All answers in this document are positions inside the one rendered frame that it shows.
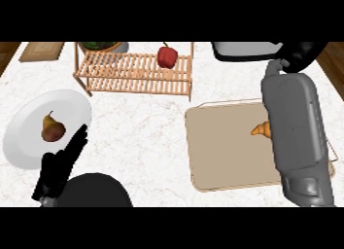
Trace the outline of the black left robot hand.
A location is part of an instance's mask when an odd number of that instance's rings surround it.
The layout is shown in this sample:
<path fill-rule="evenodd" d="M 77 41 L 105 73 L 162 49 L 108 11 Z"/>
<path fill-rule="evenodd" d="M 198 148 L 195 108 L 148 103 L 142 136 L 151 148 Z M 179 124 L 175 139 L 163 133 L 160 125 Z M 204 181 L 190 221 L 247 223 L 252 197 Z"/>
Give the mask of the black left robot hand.
<path fill-rule="evenodd" d="M 122 182 L 104 173 L 85 173 L 71 178 L 74 163 L 88 144 L 88 125 L 77 130 L 71 142 L 57 154 L 42 157 L 42 170 L 31 198 L 58 199 L 55 207 L 132 207 Z"/>

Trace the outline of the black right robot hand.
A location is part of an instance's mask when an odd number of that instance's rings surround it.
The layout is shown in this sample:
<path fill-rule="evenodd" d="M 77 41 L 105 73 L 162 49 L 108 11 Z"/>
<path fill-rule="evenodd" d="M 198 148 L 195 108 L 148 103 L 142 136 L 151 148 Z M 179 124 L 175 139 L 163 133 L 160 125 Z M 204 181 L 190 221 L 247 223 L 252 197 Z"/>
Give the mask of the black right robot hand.
<path fill-rule="evenodd" d="M 277 57 L 289 62 L 284 72 L 299 73 L 303 71 L 317 60 L 326 46 L 326 41 L 284 43 L 277 52 Z"/>

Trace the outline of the red bell pepper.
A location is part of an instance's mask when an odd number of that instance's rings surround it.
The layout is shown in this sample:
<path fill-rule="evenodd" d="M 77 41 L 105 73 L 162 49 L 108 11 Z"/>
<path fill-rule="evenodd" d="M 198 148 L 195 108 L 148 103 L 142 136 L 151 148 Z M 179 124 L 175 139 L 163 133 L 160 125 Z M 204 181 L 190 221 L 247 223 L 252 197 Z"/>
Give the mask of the red bell pepper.
<path fill-rule="evenodd" d="M 178 51 L 175 48 L 164 44 L 159 50 L 159 65 L 163 68 L 173 69 L 178 61 Z"/>

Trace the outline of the wooden tiered shelf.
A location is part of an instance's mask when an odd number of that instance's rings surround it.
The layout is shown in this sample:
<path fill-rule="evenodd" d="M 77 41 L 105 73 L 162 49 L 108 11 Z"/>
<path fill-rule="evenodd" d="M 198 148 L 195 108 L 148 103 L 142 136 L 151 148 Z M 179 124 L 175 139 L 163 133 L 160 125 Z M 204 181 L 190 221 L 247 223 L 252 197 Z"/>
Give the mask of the wooden tiered shelf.
<path fill-rule="evenodd" d="M 88 94 L 94 91 L 187 95 L 193 93 L 194 54 L 181 55 L 173 69 L 162 68 L 151 53 L 88 51 L 74 43 L 74 79 Z"/>

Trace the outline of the beige tray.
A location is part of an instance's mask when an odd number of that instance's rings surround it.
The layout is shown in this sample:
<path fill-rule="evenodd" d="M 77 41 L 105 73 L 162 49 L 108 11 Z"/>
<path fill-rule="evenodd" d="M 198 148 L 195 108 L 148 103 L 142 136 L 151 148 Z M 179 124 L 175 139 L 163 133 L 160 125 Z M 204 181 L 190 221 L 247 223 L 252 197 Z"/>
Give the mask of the beige tray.
<path fill-rule="evenodd" d="M 271 140 L 252 134 L 268 120 L 261 98 L 206 102 L 187 110 L 191 182 L 200 192 L 281 184 Z"/>

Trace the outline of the black and grey appliance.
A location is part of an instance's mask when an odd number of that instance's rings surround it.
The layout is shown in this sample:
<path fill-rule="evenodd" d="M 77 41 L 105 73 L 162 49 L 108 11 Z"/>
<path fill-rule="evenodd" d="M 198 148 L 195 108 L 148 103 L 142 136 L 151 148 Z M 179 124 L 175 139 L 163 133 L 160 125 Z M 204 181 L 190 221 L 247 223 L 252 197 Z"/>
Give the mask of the black and grey appliance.
<path fill-rule="evenodd" d="M 228 62 L 275 59 L 281 47 L 283 44 L 274 42 L 213 42 L 216 59 Z"/>

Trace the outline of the brown pear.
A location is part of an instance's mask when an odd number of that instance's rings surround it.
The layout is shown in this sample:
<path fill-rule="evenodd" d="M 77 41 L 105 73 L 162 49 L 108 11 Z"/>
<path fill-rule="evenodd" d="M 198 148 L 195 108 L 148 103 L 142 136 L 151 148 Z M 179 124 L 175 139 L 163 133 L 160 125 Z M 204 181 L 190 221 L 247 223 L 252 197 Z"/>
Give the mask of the brown pear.
<path fill-rule="evenodd" d="M 57 142 L 62 139 L 67 133 L 65 125 L 52 118 L 48 114 L 43 118 L 42 138 L 46 142 Z"/>

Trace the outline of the white round plate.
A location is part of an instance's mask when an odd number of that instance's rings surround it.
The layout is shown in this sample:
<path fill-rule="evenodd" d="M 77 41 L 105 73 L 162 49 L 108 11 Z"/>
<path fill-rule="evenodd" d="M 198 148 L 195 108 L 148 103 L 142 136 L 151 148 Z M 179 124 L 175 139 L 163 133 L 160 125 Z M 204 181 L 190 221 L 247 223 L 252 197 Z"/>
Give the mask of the white round plate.
<path fill-rule="evenodd" d="M 51 116 L 65 125 L 65 136 L 57 142 L 42 138 L 43 118 Z M 3 152 L 12 166 L 39 169 L 43 155 L 58 153 L 83 125 L 92 123 L 92 107 L 86 96 L 74 90 L 54 90 L 37 96 L 14 117 L 3 139 Z"/>

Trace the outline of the golden croissant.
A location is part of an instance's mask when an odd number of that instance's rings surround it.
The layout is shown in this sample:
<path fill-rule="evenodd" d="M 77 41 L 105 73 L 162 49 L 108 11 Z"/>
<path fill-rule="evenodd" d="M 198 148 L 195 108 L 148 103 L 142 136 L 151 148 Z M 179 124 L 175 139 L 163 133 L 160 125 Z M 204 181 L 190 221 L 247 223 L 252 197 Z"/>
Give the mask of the golden croissant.
<path fill-rule="evenodd" d="M 266 138 L 271 138 L 271 122 L 263 122 L 262 124 L 259 124 L 252 130 L 252 134 L 262 134 L 266 136 Z"/>

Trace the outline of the wooden cutting board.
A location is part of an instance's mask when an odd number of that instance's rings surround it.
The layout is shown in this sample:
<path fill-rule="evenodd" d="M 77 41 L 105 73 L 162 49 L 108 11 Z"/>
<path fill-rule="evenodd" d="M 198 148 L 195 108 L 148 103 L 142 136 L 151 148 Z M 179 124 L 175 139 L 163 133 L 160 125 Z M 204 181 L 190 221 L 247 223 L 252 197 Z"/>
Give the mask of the wooden cutting board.
<path fill-rule="evenodd" d="M 64 45 L 64 42 L 30 42 L 20 62 L 58 60 Z"/>

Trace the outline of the brown bowl with greens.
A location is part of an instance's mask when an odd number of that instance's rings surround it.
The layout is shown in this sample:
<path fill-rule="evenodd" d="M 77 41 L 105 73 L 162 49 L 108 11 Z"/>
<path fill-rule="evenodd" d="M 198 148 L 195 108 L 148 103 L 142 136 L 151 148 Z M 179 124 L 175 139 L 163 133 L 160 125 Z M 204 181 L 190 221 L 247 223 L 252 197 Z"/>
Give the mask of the brown bowl with greens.
<path fill-rule="evenodd" d="M 122 42 L 79 42 L 80 48 L 92 52 L 113 52 L 122 45 Z"/>

